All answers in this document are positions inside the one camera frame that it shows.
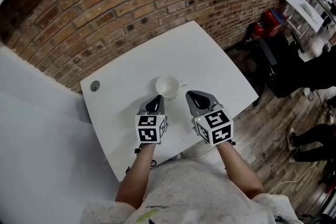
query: black pants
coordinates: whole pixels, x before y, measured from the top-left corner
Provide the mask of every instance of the black pants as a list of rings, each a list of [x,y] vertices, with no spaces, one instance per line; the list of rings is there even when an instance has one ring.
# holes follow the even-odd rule
[[[294,155],[297,162],[316,162],[332,159],[336,156],[336,125],[319,124],[299,136],[294,136],[293,146],[303,146],[313,142],[320,142],[323,146],[313,150],[298,152]]]

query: wooden floor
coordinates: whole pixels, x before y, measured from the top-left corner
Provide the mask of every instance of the wooden floor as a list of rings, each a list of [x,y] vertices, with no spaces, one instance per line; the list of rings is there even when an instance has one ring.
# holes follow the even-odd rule
[[[233,50],[228,55],[241,71],[251,71],[253,68],[243,52]],[[285,133],[292,125],[296,133],[301,134],[321,123],[321,116],[317,95],[309,101],[299,91],[293,97],[279,99],[266,88],[259,106],[251,105],[234,118],[236,149],[257,172],[267,192],[273,194],[280,182],[298,180],[313,164],[288,163],[290,152]],[[203,141],[185,151],[182,157],[199,157],[225,171],[217,149],[205,145]],[[325,164],[317,162],[301,181],[278,187],[276,194],[288,196],[298,215],[316,214],[321,201],[326,199],[327,196],[323,194],[325,185],[318,185]]]

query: brick wall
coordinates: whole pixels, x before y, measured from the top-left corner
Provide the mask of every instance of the brick wall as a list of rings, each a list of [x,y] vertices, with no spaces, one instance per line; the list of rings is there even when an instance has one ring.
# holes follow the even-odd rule
[[[143,42],[195,20],[223,48],[279,0],[5,0],[2,41],[46,75],[79,81]]]

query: white table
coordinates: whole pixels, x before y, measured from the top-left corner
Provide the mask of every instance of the white table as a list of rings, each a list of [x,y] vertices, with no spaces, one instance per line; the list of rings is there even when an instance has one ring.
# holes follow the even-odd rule
[[[101,147],[117,179],[122,181],[139,147],[134,116],[142,102],[155,92],[159,76],[170,74],[188,85],[177,98],[165,101],[167,132],[155,148],[157,164],[201,140],[192,130],[185,93],[213,94],[232,117],[258,95],[234,63],[194,21],[177,27],[132,49],[81,81],[84,99]],[[93,81],[100,82],[96,92]]]
[[[299,13],[305,21],[308,23],[308,25],[317,33],[318,30],[321,28],[323,24],[323,19],[321,16],[317,13],[317,11],[306,1],[306,0],[285,0],[289,5],[291,5],[297,13]],[[312,13],[313,19],[308,15],[308,13],[302,8],[301,4],[306,3],[306,5],[309,7],[310,12]],[[305,33],[308,31],[309,28],[307,28],[304,32],[300,32],[299,28],[296,28],[290,20],[293,18],[293,15],[291,15],[288,18],[288,23],[290,26],[298,32],[300,35],[300,38],[302,38]]]

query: fiducial marker cube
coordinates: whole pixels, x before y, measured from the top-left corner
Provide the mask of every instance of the fiducial marker cube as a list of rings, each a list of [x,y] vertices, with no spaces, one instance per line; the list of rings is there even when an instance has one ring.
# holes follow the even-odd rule
[[[136,115],[135,129],[140,143],[159,143],[166,131],[166,116]]]
[[[194,119],[196,132],[211,146],[233,137],[233,120],[226,108]]]

